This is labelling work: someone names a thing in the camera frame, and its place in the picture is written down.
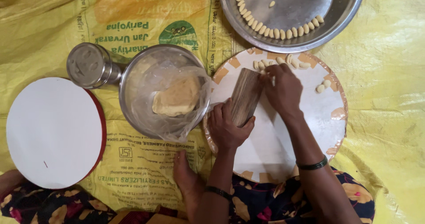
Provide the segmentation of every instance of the green logo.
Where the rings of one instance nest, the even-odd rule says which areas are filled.
[[[198,38],[194,27],[185,20],[168,25],[159,35],[160,44],[178,45],[188,50],[198,50]]]

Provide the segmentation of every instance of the black bangle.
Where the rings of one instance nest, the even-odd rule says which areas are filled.
[[[220,188],[216,188],[216,187],[213,187],[213,186],[206,186],[205,192],[216,193],[216,194],[219,194],[220,196],[226,198],[228,201],[232,201],[232,196],[230,194],[226,193],[225,191],[221,190]]]
[[[316,163],[313,165],[300,165],[297,163],[297,166],[299,169],[302,169],[302,170],[316,170],[316,169],[322,168],[328,163],[328,159],[326,155],[323,155],[323,156],[325,156],[325,158],[319,163]]]

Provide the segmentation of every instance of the round board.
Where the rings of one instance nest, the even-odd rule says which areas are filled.
[[[311,53],[297,53],[293,56],[301,62],[311,63],[311,67],[307,69],[295,69],[292,65],[290,68],[303,85],[300,109],[304,112],[305,120],[321,150],[331,160],[346,136],[348,108],[343,88],[332,70]],[[255,70],[255,60],[273,61],[277,64],[277,57],[285,60],[286,54],[251,48],[230,58],[213,77],[209,110],[232,96],[242,68]],[[324,80],[330,80],[331,86],[319,94],[316,87]],[[295,168],[295,154],[288,130],[270,106],[264,91],[254,116],[255,127],[236,152],[233,172],[259,183],[286,181]],[[211,150],[217,153],[217,146],[207,127],[207,119],[208,114],[204,116],[203,122],[205,135]]]
[[[106,145],[106,123],[94,95],[63,78],[43,78],[13,101],[6,139],[17,169],[50,189],[69,187],[97,166]]]

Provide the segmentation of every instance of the yellow plastic sheet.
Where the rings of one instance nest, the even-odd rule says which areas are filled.
[[[13,100],[32,81],[66,77],[66,57],[78,43],[98,42],[127,57],[175,43],[198,56],[209,74],[250,47],[225,21],[219,0],[56,1],[49,11],[31,6],[24,13],[23,0],[8,4],[10,15],[0,9],[0,19],[14,15],[0,20],[1,172],[14,168],[5,135]],[[372,193],[378,224],[425,223],[419,202],[425,199],[424,9],[422,0],[363,0],[340,35],[311,51],[336,73],[348,99],[347,138],[331,164]],[[173,34],[183,26],[188,33]],[[191,167],[206,178],[213,159],[202,131],[194,129],[183,147],[148,139],[126,122],[116,88],[93,93],[109,140],[103,160],[80,184],[115,210],[157,204],[182,210],[169,154],[185,148]]]

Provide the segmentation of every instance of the steel bowl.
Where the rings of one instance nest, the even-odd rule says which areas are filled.
[[[183,66],[198,66],[202,69],[205,69],[202,62],[189,50],[179,47],[177,45],[159,44],[149,47],[135,55],[135,57],[130,61],[130,64],[127,66],[127,68],[122,74],[119,88],[120,106],[125,119],[139,133],[154,139],[162,138],[159,137],[155,132],[147,130],[138,124],[137,118],[131,112],[131,103],[136,98],[140,98],[138,97],[137,88],[135,87],[138,87],[138,81],[141,79],[143,74],[152,65],[160,64],[160,62],[163,62],[165,60],[172,60],[173,65],[177,68]],[[201,85],[203,85],[205,81],[206,80],[200,79]],[[152,95],[147,98],[149,99],[149,101],[147,102],[150,102],[151,106],[154,95],[155,94],[152,93]],[[205,102],[206,106],[203,109],[202,113],[196,116],[196,121],[192,129],[199,124],[199,122],[202,120],[205,113],[207,112],[210,100],[207,100]]]
[[[337,36],[356,15],[362,0],[245,0],[251,15],[269,28],[288,30],[303,26],[316,15],[325,20],[319,27],[292,39],[272,39],[255,32],[239,13],[236,0],[220,0],[235,31],[252,45],[275,53],[297,53],[316,48]]]

